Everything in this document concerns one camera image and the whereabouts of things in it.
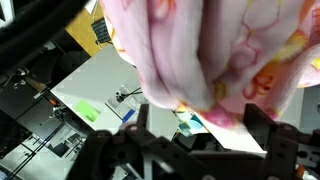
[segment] blue object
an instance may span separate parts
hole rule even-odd
[[[188,124],[191,128],[194,129],[201,129],[203,127],[201,120],[196,115],[192,116]]]
[[[127,122],[130,117],[134,114],[135,110],[130,109],[130,111],[122,118],[122,123]]]

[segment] pink cloth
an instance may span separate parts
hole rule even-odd
[[[163,108],[186,107],[224,128],[241,121],[246,103],[276,119],[320,57],[318,0],[101,5],[114,44],[137,67],[146,97]],[[319,73],[319,80],[308,73],[301,86],[320,82]]]

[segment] green object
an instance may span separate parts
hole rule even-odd
[[[99,112],[95,110],[87,101],[81,100],[76,106],[76,111],[78,111],[81,116],[85,117],[87,120],[94,122],[99,117]]]

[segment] yellow surface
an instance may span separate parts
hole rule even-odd
[[[97,4],[96,13],[93,19],[93,14],[83,8],[83,10],[72,20],[72,22],[65,28],[66,31],[78,42],[78,44],[90,55],[94,56],[100,51],[100,47],[95,43],[96,36],[91,27],[94,21],[97,21],[103,17],[102,9]],[[101,44],[101,47],[105,47],[107,43]]]

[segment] white tabletop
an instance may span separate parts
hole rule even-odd
[[[107,46],[54,87],[51,92],[79,117],[81,115],[75,110],[75,105],[85,100],[100,115],[94,122],[81,117],[84,122],[94,130],[106,129],[114,134],[119,130],[122,120],[105,103],[109,104],[110,97],[115,96],[122,85],[130,91],[137,89],[138,74],[132,65],[119,57],[113,46]],[[153,105],[150,105],[149,109],[151,121],[149,130],[157,136],[162,135],[171,139],[179,124],[177,117],[170,110]]]

